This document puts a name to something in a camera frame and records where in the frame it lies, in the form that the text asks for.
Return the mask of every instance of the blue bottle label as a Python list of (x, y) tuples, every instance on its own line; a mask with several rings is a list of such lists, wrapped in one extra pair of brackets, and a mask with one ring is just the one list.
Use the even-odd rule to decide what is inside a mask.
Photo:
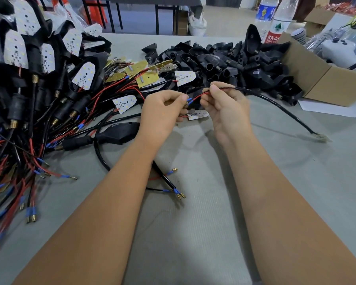
[(276, 8), (277, 7), (275, 6), (264, 6), (260, 4), (258, 6), (256, 19), (263, 21), (271, 21), (273, 19)]

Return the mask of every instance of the white plastic bag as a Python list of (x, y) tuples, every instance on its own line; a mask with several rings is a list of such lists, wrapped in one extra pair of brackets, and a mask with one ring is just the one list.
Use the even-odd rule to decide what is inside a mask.
[(194, 14), (189, 16), (189, 31), (191, 36), (203, 37), (206, 33), (207, 21), (203, 17), (203, 13), (200, 15), (199, 19), (194, 17)]

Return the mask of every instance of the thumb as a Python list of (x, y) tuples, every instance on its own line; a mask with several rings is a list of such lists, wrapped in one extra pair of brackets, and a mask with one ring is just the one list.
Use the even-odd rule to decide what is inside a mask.
[(189, 98), (188, 95), (182, 94), (182, 95), (178, 96), (178, 98), (176, 98), (174, 100), (174, 102), (169, 106), (173, 107), (173, 109), (177, 112), (177, 114), (179, 114), (181, 109), (186, 105), (187, 98)]
[(211, 96), (220, 104), (220, 106), (226, 106), (229, 102), (233, 101), (226, 92), (220, 90), (216, 85), (211, 85), (209, 91), (211, 92)]

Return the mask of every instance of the person's right hand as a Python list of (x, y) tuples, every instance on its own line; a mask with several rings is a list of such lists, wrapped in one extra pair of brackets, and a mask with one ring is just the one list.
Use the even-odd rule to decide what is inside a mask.
[(209, 112), (214, 124), (215, 136), (222, 146), (236, 144), (252, 133), (249, 119), (249, 100), (227, 83), (212, 82), (209, 95), (202, 95), (200, 104)]

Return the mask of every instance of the forearm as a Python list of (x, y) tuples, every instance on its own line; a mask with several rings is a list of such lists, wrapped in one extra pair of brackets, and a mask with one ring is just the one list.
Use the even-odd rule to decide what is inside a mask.
[(356, 284), (356, 258), (290, 184), (253, 134), (225, 151), (266, 285)]
[(120, 284), (156, 152), (136, 139), (14, 284)]

